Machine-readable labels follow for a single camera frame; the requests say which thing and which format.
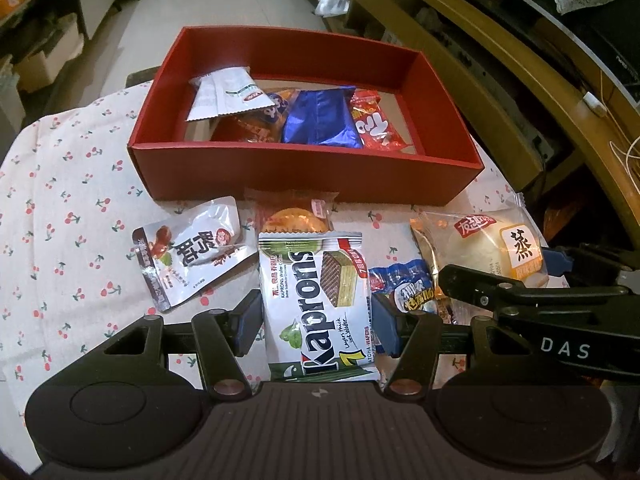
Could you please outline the small blue candy bag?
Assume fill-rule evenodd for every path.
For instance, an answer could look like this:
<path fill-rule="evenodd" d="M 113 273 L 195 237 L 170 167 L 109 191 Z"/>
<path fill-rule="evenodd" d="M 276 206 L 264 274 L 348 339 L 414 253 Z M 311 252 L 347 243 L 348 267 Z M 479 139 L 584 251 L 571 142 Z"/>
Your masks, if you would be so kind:
<path fill-rule="evenodd" d="M 422 259 L 371 268 L 369 282 L 371 292 L 386 295 L 401 312 L 437 313 L 435 285 Z"/>

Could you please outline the white storage box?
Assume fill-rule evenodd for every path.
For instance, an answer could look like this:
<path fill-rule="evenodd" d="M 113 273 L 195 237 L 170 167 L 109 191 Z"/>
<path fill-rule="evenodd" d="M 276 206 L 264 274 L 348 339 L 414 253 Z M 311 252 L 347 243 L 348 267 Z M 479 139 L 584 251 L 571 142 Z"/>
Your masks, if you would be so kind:
<path fill-rule="evenodd" d="M 84 43 L 76 13 L 58 18 L 14 66 L 18 90 L 34 93 L 53 84 L 65 64 L 81 55 Z"/>

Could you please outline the shiny blue foil packet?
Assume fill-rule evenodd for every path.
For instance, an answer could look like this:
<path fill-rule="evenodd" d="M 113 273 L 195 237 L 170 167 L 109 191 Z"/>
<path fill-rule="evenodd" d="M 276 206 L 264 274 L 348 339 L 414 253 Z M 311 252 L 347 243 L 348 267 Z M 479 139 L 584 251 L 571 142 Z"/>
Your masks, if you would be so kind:
<path fill-rule="evenodd" d="M 282 131 L 282 142 L 362 148 L 349 110 L 355 87 L 300 90 Z"/>

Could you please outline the orange blue tofu snack bag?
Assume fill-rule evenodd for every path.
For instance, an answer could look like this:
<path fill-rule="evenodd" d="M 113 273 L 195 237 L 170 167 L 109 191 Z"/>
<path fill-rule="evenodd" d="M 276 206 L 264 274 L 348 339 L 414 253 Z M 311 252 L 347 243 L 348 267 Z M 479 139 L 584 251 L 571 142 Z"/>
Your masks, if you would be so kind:
<path fill-rule="evenodd" d="M 233 141 L 250 143 L 279 143 L 282 131 L 288 120 L 300 90 L 283 88 L 267 93 L 273 106 L 252 110 L 232 118 Z"/>

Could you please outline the wooden tv cabinet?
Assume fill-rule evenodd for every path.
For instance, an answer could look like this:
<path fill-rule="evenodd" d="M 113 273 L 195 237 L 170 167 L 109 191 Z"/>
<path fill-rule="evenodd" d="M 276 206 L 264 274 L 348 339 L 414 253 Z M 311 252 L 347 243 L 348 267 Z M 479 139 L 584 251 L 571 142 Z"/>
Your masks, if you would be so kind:
<path fill-rule="evenodd" d="M 341 34 L 423 52 L 553 238 L 639 239 L 639 103 L 530 0 L 352 0 Z"/>

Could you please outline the cherry print tablecloth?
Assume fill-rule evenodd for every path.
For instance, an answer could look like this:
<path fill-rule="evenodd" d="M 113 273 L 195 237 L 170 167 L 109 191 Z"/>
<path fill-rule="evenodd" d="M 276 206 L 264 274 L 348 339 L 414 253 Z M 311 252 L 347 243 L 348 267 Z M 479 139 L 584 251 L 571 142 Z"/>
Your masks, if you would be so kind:
<path fill-rule="evenodd" d="M 43 117 L 16 138 L 1 167 L 1 369 L 13 417 L 46 379 L 145 314 L 155 314 L 134 253 L 139 226 L 179 218 L 194 203 L 157 203 L 127 153 L 151 84 Z M 524 207 L 476 144 L 485 169 L 446 211 Z M 332 204 L 341 231 L 363 234 L 367 263 L 419 255 L 409 219 L 418 205 Z M 189 321 L 230 307 L 259 284 L 256 259 L 237 266 L 166 315 Z"/>

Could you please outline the red snack bag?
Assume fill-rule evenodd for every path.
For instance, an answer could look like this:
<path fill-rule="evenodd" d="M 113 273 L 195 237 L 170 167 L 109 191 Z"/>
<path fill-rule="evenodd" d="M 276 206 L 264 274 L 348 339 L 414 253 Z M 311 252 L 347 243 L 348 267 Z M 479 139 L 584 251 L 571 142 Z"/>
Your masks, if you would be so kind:
<path fill-rule="evenodd" d="M 401 151 L 408 144 L 380 107 L 381 97 L 374 90 L 356 89 L 349 110 L 365 148 L 377 151 Z"/>

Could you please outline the Kaprons wafer packet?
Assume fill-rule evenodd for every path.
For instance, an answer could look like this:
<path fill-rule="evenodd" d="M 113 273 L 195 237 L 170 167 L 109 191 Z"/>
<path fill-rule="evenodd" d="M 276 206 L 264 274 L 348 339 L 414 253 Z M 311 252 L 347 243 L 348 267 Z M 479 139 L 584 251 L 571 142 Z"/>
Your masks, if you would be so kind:
<path fill-rule="evenodd" d="M 258 235 L 270 375 L 358 382 L 375 367 L 369 271 L 359 232 Z"/>

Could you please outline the steamed cake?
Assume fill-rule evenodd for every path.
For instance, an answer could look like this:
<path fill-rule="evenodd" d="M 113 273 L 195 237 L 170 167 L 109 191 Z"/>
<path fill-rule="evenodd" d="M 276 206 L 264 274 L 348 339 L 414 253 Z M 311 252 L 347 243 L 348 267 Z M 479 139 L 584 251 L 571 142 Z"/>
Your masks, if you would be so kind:
<path fill-rule="evenodd" d="M 422 208 L 409 224 L 435 287 L 448 264 L 513 278 L 529 288 L 548 282 L 544 242 L 516 200 L 497 209 L 456 198 L 445 207 Z"/>

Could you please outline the red cardboard box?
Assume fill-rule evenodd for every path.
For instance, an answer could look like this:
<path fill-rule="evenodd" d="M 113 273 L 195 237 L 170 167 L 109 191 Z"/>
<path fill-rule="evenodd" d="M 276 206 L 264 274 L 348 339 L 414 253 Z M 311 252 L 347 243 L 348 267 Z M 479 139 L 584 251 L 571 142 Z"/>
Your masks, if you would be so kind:
<path fill-rule="evenodd" d="M 157 200 L 254 188 L 442 206 L 483 170 L 421 52 L 270 27 L 183 29 L 128 151 Z"/>

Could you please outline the round pastry in red wrapper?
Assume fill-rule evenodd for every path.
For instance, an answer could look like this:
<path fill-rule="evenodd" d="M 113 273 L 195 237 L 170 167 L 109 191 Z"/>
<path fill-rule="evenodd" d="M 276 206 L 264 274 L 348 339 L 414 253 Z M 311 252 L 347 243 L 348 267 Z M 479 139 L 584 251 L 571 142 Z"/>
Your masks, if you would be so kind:
<path fill-rule="evenodd" d="M 337 192 L 247 188 L 244 197 L 255 206 L 257 233 L 326 233 L 332 230 L 331 209 Z"/>

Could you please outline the white duck snack pouch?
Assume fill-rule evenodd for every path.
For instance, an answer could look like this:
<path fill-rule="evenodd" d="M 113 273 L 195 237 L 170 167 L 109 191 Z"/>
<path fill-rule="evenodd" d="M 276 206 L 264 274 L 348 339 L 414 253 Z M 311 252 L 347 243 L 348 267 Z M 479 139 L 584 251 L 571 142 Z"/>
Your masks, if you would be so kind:
<path fill-rule="evenodd" d="M 154 307 L 160 312 L 183 304 L 257 250 L 256 242 L 241 226 L 232 196 L 137 228 L 132 242 Z"/>

